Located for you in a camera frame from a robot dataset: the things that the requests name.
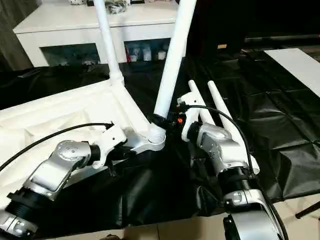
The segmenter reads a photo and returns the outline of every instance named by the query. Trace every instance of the glass cabinet door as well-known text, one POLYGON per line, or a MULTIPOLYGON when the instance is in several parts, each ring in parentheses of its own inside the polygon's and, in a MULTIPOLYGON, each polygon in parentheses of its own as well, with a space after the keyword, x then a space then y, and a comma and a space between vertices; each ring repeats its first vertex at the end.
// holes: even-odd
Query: glass cabinet door
POLYGON ((95 43, 45 46, 40 49, 50 67, 101 63, 95 43))

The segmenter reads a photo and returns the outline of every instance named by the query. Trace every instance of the cable connector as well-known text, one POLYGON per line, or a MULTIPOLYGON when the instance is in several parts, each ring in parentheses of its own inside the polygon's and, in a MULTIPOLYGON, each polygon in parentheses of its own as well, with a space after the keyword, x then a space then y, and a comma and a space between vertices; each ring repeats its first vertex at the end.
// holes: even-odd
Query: cable connector
POLYGON ((179 102, 179 104, 176 106, 177 112, 179 114, 184 114, 189 108, 190 105, 187 105, 184 101, 179 102))

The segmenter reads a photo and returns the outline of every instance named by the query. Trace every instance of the black cable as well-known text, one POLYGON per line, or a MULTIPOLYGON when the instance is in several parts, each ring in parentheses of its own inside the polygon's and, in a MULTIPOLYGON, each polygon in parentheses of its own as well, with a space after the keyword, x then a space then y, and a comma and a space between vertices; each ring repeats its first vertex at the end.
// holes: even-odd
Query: black cable
POLYGON ((250 174, 254 174, 254 168, 253 168, 253 165, 252 165, 252 161, 251 161, 251 157, 250 157, 250 152, 249 152, 249 145, 248 145, 248 141, 245 137, 245 134, 242 132, 241 128, 239 127, 239 125, 235 122, 235 120, 233 120, 231 117, 229 117, 227 114, 225 114, 224 112, 218 110, 218 109, 215 109, 213 107, 210 107, 210 106, 202 106, 202 105, 186 105, 185 106, 187 109, 190 109, 190 108, 197 108, 197 109, 208 109, 212 112, 215 112, 217 114, 220 114, 222 115, 223 117, 225 117, 226 119, 228 119, 235 127, 236 129, 239 131, 242 139, 243 139, 243 142, 244 142, 244 146, 245 146, 245 150, 246 150, 246 157, 248 158, 248 164, 249 164, 249 172, 250 174))
POLYGON ((63 129, 61 131, 57 131, 53 134, 50 134, 44 138, 41 138, 38 141, 35 141, 34 143, 30 144, 29 146, 26 146, 24 149, 22 149, 21 151, 19 151, 18 153, 16 153, 14 156, 10 157, 4 164, 2 164, 0 166, 0 172, 6 167, 8 166, 10 163, 12 163, 16 158, 18 158, 19 156, 21 156, 22 154, 24 154, 26 151, 32 149, 33 147, 35 147, 36 145, 51 139, 57 135, 63 134, 65 132, 69 132, 71 130, 74 129, 79 129, 79 128, 83 128, 83 127, 89 127, 89 126, 105 126, 106 129, 110 128, 110 126, 112 126, 112 123, 86 123, 86 124, 81 124, 81 125, 77 125, 77 126, 72 126, 72 127, 68 127, 66 129, 63 129))
MULTIPOLYGON (((250 152, 249 152, 249 145, 248 145, 248 141, 245 137, 245 134, 242 132, 242 130, 240 129, 239 125, 231 118, 229 117, 228 115, 226 115, 224 112, 218 110, 218 109, 215 109, 213 107, 210 107, 210 106, 202 106, 202 105, 183 105, 182 108, 184 110, 187 110, 187 109, 190 109, 190 108, 197 108, 197 109, 208 109, 212 112, 215 112, 217 114, 220 114, 222 115, 223 117, 225 117, 226 119, 228 119, 235 127, 236 129, 239 131, 242 139, 243 139, 243 142, 244 142, 244 145, 245 145, 245 150, 246 150, 246 155, 247 155, 247 158, 248 158, 248 164, 249 164, 249 171, 251 172, 251 175, 252 176, 256 176, 255 173, 254 173, 254 169, 253 169, 253 166, 252 166, 252 161, 251 161, 251 157, 250 157, 250 152)), ((264 197, 264 199, 266 200, 266 203, 268 204, 268 206, 271 208, 272 212, 274 213, 275 215, 275 218, 277 219, 279 225, 280 225, 280 228, 281 228, 281 231, 283 233, 283 237, 284 237, 284 240, 289 240, 289 237, 288 237, 288 233, 287 233, 287 230, 286 230, 286 227, 277 211, 277 209, 275 208, 275 206, 273 205, 273 203, 271 202, 271 199, 269 198, 269 196, 266 194, 266 192, 264 191, 264 189, 262 188, 260 182, 259 182, 259 179, 257 177, 255 177, 256 180, 257 180, 257 184, 261 190, 261 193, 264 197)))

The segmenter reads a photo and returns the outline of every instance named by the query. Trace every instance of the white tube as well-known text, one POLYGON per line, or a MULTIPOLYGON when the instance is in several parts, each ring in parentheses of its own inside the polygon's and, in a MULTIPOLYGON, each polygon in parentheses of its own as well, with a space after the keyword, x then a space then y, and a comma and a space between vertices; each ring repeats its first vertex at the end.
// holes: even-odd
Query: white tube
POLYGON ((93 0, 96 14, 98 17, 99 26, 102 33, 106 58, 110 69, 110 80, 114 83, 124 84, 124 77, 120 71, 117 61, 114 42, 112 40, 110 27, 108 24, 107 10, 105 0, 93 0))
MULTIPOLYGON (((197 0, 181 0, 179 3, 174 31, 154 108, 154 113, 164 118, 167 117, 169 112, 196 2, 197 0)), ((156 127, 154 124, 151 125, 151 128, 149 141, 152 143, 163 141, 166 131, 156 127)))
MULTIPOLYGON (((206 105, 206 104, 205 104, 205 101, 204 101, 204 99, 202 98, 202 96, 201 96, 201 94, 200 94, 200 92, 199 92, 199 90, 198 90, 198 88, 197 88, 197 85, 196 85, 195 81, 190 80, 190 81, 188 82, 188 84, 189 84, 189 87, 190 87, 191 92, 194 93, 194 95, 195 95, 195 97, 196 97, 196 99, 197 99, 197 101, 198 101, 198 104, 199 104, 199 105, 202 105, 202 106, 205 106, 205 105, 206 105)), ((202 120, 203 123, 208 123, 208 124, 211 124, 211 125, 216 125, 215 122, 214 122, 214 120, 212 119, 212 116, 210 115, 209 110, 203 109, 203 108, 200 109, 200 117, 201 117, 201 120, 202 120)))
MULTIPOLYGON (((215 83, 213 81, 209 81, 208 87, 209 87, 209 90, 210 90, 210 93, 211 93, 211 96, 213 98, 213 101, 214 101, 216 108, 218 110, 220 110, 221 112, 225 113, 226 115, 228 115, 230 118, 232 118, 232 116, 231 116, 223 98, 221 97, 220 92, 219 92, 217 86, 215 85, 215 83)), ((242 139, 238 129, 224 116, 220 116, 220 118, 221 118, 221 122, 222 122, 224 128, 231 133, 233 140, 236 141, 237 143, 239 143, 239 145, 242 147, 242 149, 245 149, 245 142, 242 139)), ((250 155, 250 157, 251 157, 251 161, 252 161, 253 172, 255 174, 258 174, 260 172, 260 168, 257 163, 257 160, 252 155, 250 155)))

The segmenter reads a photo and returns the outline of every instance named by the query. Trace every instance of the white shelf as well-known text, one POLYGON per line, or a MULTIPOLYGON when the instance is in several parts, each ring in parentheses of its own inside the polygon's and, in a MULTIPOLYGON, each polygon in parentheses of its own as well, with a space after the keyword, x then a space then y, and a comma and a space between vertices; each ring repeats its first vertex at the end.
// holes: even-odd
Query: white shelf
MULTIPOLYGON (((133 4, 126 12, 109 15, 110 27, 173 24, 176 22, 178 4, 175 1, 156 1, 133 4)), ((16 34, 59 30, 98 28, 98 18, 93 6, 70 5, 67 0, 46 2, 17 25, 16 34)))

